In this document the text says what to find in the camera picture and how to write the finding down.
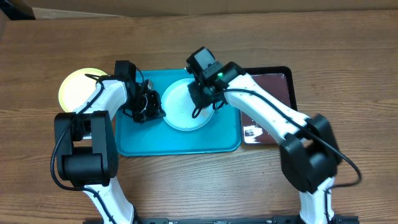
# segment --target wooden table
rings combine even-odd
[[[336,213],[398,222],[398,11],[11,21],[0,43],[0,222],[81,223],[99,213],[49,172],[58,88],[71,72],[183,68],[202,45],[222,62],[286,65],[298,108],[332,123],[362,170],[333,192]],[[338,183],[356,178],[339,166]],[[143,217],[254,218],[299,213],[277,146],[224,154],[121,157],[118,179]]]

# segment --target white plate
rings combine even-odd
[[[171,84],[162,96],[162,107],[166,112],[163,119],[171,127],[181,131],[192,131],[205,125],[213,116],[214,110],[211,106],[203,108],[199,116],[192,118],[195,109],[188,91],[188,84],[193,78],[184,78]]]

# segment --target black mount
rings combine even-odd
[[[153,90],[152,82],[149,80],[136,82],[136,70],[137,67],[130,61],[118,60],[114,66],[114,75],[110,76],[122,80],[126,85],[127,102],[121,108],[123,113],[141,124],[163,118],[166,113],[162,109],[159,93]]]
[[[55,142],[69,125],[75,113],[59,113],[54,119]],[[75,147],[91,133],[92,146]],[[88,184],[109,185],[118,172],[119,157],[107,111],[79,115],[71,124],[57,152],[57,169],[62,180],[74,187]]]
[[[324,116],[318,114],[306,122],[309,131],[339,150],[330,123]],[[316,140],[304,147],[302,138],[307,138],[302,131],[285,136],[286,140],[279,145],[280,163],[287,180],[297,190],[312,194],[324,180],[337,174],[341,158]]]
[[[227,103],[224,94],[228,83],[245,71],[234,62],[225,66],[216,61],[214,55],[205,47],[201,47],[187,59],[187,72],[192,73],[195,81],[188,85],[193,103],[197,108],[205,108],[213,103]]]

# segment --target yellow plate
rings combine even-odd
[[[67,76],[58,92],[58,100],[65,112],[72,112],[81,106],[95,91],[96,81],[85,74],[106,75],[97,68],[82,68]]]

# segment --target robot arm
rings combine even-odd
[[[233,62],[222,66],[204,47],[193,53],[187,63],[187,71],[195,77],[195,81],[188,86],[195,106],[204,108],[222,101],[245,112],[260,124],[278,143],[282,172],[299,191],[301,221],[307,224],[328,223],[325,208],[329,220],[334,213],[331,194],[326,199],[324,195],[333,185],[341,158],[315,139],[311,139],[313,143],[309,146],[303,145],[310,139],[305,134],[308,131],[338,150],[327,119],[322,115],[311,119],[288,108],[263,90],[241,67]]]
[[[96,90],[85,103],[73,113],[59,113],[55,117],[56,142],[70,126],[57,151],[57,167],[63,180],[69,180],[74,188],[83,189],[89,196],[104,223],[130,224],[137,219],[116,178],[118,152],[111,120],[118,109],[130,110],[129,116],[138,123],[161,118],[165,113],[159,94],[152,90],[149,81],[135,81],[134,64],[117,61],[115,74],[95,78]],[[73,145],[82,139],[91,139],[92,146]]]

